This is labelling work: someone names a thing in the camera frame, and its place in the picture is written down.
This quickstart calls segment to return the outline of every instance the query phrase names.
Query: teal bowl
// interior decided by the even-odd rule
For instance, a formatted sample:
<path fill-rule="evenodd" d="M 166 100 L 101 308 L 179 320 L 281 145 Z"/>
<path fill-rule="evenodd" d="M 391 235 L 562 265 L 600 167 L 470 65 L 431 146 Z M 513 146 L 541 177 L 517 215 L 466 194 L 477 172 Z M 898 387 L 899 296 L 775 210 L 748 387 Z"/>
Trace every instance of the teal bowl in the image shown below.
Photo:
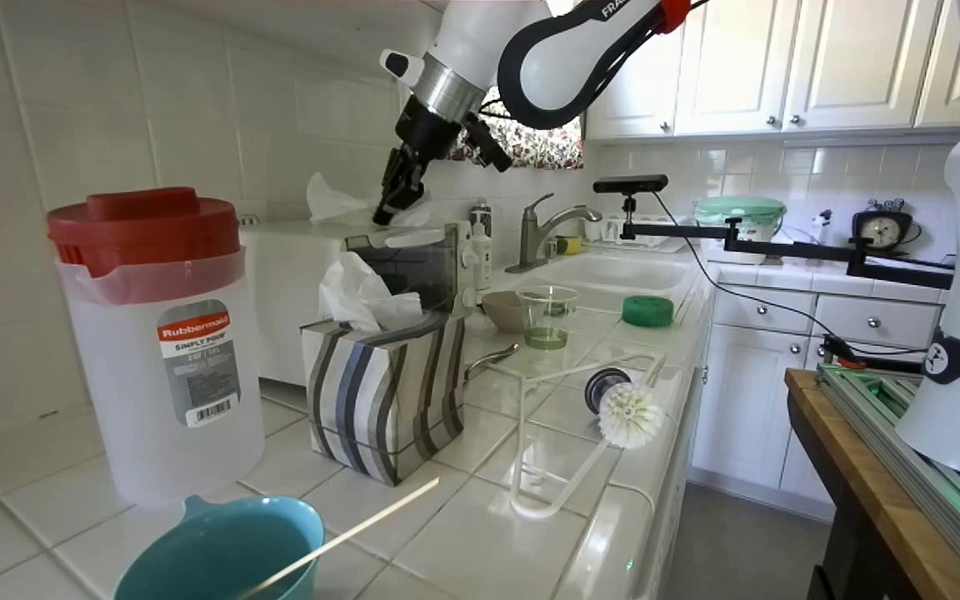
<path fill-rule="evenodd" d="M 183 519 L 125 573 L 118 600 L 237 600 L 322 544 L 317 509 L 295 497 L 187 499 Z M 265 596 L 311 600 L 317 563 Z"/>

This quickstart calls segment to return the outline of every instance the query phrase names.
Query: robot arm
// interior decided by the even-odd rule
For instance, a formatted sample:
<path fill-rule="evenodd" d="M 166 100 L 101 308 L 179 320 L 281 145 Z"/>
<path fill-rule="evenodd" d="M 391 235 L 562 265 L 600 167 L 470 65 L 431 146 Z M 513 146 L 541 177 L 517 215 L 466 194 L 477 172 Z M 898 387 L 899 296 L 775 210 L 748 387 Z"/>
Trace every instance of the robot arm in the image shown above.
<path fill-rule="evenodd" d="M 676 32 L 688 12 L 689 0 L 581 0 L 549 18 L 543 0 L 449 0 L 395 127 L 400 146 L 388 158 L 373 225 L 391 225 L 425 196 L 428 164 L 445 158 L 460 132 L 483 164 L 510 167 L 473 114 L 495 80 L 513 119 L 560 127 L 603 94 L 639 43 Z"/>

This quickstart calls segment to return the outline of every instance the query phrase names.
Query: faucet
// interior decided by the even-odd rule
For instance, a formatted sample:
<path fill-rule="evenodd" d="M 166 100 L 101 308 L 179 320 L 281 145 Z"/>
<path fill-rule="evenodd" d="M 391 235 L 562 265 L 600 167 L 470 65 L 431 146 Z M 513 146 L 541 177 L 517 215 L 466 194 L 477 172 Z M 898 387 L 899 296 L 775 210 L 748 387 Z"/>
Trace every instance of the faucet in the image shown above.
<path fill-rule="evenodd" d="M 510 270 L 529 270 L 529 268 L 546 265 L 543 242 L 549 236 L 553 226 L 560 226 L 568 222 L 586 222 L 586 225 L 600 225 L 603 222 L 603 215 L 578 205 L 571 215 L 560 215 L 560 217 L 541 225 L 538 206 L 543 199 L 549 199 L 549 196 L 553 194 L 543 194 L 543 196 L 538 196 L 535 205 L 525 206 L 525 215 L 521 215 L 521 259 Z"/>

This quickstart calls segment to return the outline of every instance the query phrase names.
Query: white plastic jug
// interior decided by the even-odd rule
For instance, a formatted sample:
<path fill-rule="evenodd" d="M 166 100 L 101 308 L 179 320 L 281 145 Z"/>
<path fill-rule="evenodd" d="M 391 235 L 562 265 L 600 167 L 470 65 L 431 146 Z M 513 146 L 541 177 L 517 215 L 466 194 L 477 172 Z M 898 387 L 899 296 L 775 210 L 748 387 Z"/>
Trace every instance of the white plastic jug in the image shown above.
<path fill-rule="evenodd" d="M 120 497 L 161 506 L 242 478 L 265 419 L 233 206 L 101 194 L 47 226 Z"/>

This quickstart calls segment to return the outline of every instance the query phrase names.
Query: kitchen sink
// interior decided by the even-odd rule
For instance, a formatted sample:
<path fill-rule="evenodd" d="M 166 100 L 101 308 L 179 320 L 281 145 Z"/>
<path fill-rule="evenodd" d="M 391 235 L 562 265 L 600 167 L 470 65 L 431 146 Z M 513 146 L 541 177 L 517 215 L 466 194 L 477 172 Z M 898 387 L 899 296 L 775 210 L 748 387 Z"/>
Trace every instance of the kitchen sink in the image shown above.
<path fill-rule="evenodd" d="M 623 296 L 681 296 L 681 284 L 689 282 L 689 265 L 675 265 L 660 254 L 581 254 L 543 265 L 513 278 L 510 286 L 562 286 L 575 292 L 578 308 L 619 309 Z"/>

